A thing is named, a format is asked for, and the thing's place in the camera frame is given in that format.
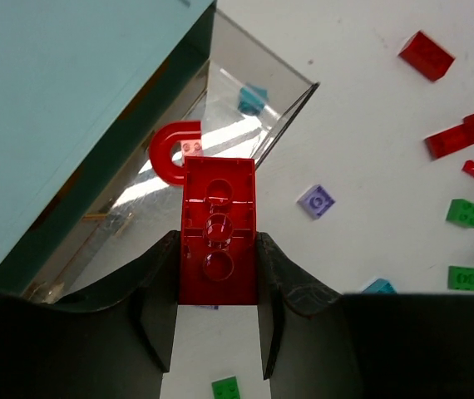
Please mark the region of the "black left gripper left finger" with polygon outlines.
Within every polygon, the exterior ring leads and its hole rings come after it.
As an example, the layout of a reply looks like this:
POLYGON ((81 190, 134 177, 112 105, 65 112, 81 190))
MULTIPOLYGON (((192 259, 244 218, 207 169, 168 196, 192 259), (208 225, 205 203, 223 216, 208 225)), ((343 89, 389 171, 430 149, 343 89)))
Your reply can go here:
POLYGON ((162 372, 170 370, 178 308, 180 232, 171 230, 138 258, 56 302, 95 313, 125 304, 136 334, 162 372))

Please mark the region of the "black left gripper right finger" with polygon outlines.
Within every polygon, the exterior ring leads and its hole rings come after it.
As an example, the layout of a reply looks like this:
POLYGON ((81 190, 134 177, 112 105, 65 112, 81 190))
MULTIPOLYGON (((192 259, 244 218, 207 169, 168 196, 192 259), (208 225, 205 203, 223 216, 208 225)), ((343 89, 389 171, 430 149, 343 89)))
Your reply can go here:
POLYGON ((312 318, 341 297, 292 261, 265 232, 255 239, 259 342, 263 379, 274 373, 285 328, 285 311, 312 318))

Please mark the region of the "red rectangular lego brick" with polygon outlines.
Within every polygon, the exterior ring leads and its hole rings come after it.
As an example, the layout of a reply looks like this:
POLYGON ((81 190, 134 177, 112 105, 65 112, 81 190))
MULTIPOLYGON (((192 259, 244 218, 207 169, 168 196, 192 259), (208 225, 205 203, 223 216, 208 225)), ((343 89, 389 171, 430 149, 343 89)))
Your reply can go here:
POLYGON ((255 164, 188 157, 181 215, 181 305, 258 302, 255 164))

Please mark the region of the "red arch lego piece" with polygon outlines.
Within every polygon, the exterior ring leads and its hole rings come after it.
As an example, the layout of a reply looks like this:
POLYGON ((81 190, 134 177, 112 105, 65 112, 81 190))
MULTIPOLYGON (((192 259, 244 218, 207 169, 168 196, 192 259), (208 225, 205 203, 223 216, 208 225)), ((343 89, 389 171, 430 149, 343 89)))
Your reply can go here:
POLYGON ((185 168, 172 160, 173 146, 183 140, 200 140, 201 121, 175 121, 162 126, 152 137, 148 155, 152 169, 169 185, 183 185, 185 168))

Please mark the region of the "transparent top drawer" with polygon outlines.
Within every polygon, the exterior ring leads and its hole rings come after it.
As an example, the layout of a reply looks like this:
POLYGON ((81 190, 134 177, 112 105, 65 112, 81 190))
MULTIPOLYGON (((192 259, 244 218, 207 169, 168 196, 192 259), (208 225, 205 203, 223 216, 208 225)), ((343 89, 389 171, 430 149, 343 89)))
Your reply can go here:
MULTIPOLYGON (((185 155, 251 158, 262 162, 315 93, 317 84, 251 36, 220 10, 207 14, 208 59, 158 121, 201 121, 200 140, 175 144, 172 160, 185 155), (263 87, 268 102, 257 116, 238 110, 239 90, 263 87)), ((142 142, 75 227, 54 249, 23 291, 52 303, 113 272, 180 226, 182 193, 152 169, 142 142)))

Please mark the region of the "red sloped lego brick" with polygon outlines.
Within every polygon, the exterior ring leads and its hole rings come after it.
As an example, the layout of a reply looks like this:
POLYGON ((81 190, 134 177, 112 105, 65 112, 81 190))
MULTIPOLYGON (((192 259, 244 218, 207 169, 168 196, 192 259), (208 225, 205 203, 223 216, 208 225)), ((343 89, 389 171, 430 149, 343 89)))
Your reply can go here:
POLYGON ((474 114, 465 116, 460 125, 429 136, 424 142, 433 160, 474 145, 474 114))

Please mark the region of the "red curved lego piece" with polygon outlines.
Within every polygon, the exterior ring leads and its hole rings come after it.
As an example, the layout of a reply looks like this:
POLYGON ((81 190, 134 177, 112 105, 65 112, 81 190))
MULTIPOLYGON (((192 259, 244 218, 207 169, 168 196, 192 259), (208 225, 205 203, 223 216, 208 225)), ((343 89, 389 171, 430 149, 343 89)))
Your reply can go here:
POLYGON ((398 56, 431 82, 443 78, 455 57, 425 32, 416 32, 403 46, 398 56))

